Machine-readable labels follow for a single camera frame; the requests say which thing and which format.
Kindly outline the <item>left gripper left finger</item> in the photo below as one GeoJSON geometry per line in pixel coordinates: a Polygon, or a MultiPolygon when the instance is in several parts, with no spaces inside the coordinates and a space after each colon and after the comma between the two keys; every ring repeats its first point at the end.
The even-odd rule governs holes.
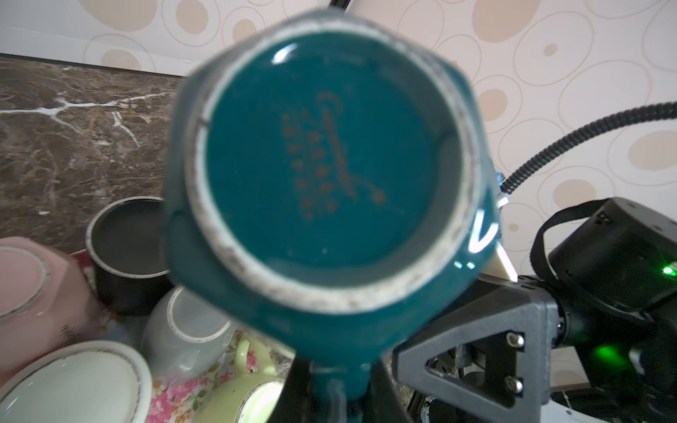
{"type": "Polygon", "coordinates": [[[316,422],[314,410],[310,363],[295,357],[287,374],[282,392],[267,423],[316,422]]]}

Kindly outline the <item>light green mug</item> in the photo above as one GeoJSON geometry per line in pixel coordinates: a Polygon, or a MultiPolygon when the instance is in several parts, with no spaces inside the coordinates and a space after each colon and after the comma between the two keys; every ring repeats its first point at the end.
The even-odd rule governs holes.
{"type": "Polygon", "coordinates": [[[273,414],[285,381],[278,375],[271,350],[287,359],[295,351],[277,341],[243,335],[236,347],[233,376],[197,410],[195,422],[266,422],[273,414]]]}

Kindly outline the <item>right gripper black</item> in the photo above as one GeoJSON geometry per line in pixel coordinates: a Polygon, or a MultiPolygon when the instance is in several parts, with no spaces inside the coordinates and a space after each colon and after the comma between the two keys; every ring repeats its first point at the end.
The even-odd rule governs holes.
{"type": "Polygon", "coordinates": [[[576,349],[592,389],[622,417],[674,422],[676,221],[622,197],[571,206],[541,226],[531,265],[548,292],[493,285],[396,347],[395,378],[482,421],[538,422],[560,312],[555,343],[576,349]],[[481,386],[428,366],[454,347],[483,354],[481,386]]]}

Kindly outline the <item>dark green mug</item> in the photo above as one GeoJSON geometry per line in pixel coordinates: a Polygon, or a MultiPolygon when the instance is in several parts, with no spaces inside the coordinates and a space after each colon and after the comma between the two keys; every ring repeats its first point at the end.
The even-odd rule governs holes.
{"type": "Polygon", "coordinates": [[[493,257],[497,194],[462,73],[320,10],[182,80],[164,254],[174,282],[310,363],[316,422],[363,422],[373,366],[493,257]]]}

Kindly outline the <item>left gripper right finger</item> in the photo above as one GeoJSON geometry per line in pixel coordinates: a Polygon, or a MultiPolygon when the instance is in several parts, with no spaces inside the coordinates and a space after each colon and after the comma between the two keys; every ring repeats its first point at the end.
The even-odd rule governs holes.
{"type": "Polygon", "coordinates": [[[361,409],[362,421],[366,423],[414,422],[400,402],[383,361],[378,361],[371,370],[370,384],[361,400],[361,409]]]}

